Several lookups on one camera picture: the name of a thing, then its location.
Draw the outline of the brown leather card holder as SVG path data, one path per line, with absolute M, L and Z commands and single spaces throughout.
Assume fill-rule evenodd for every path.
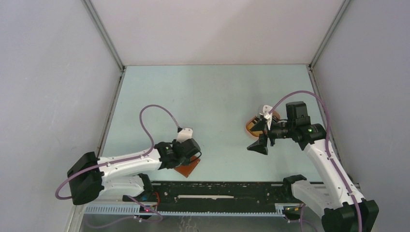
M 199 157 L 193 156 L 189 159 L 189 162 L 186 165 L 175 167 L 174 170 L 185 178 L 188 178 L 200 161 L 201 159 Z

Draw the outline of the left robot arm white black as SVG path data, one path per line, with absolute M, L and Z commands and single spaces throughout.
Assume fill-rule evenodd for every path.
M 160 142 L 152 148 L 117 156 L 97 158 L 85 153 L 67 172 L 74 205 L 84 205 L 106 195 L 137 197 L 148 201 L 153 195 L 146 172 L 188 166 L 202 155 L 193 139 Z

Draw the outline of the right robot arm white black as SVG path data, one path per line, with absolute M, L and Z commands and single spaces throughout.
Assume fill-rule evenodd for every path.
M 312 124 L 304 102 L 286 104 L 287 118 L 277 119 L 270 105 L 261 105 L 253 126 L 259 138 L 247 147 L 248 151 L 268 154 L 268 145 L 277 139 L 291 138 L 306 152 L 314 164 L 328 192 L 324 195 L 302 175 L 284 178 L 282 198 L 287 202 L 300 200 L 321 218 L 326 232 L 370 232 L 379 207 L 374 200 L 366 200 L 336 158 L 331 142 L 326 140 L 323 125 Z

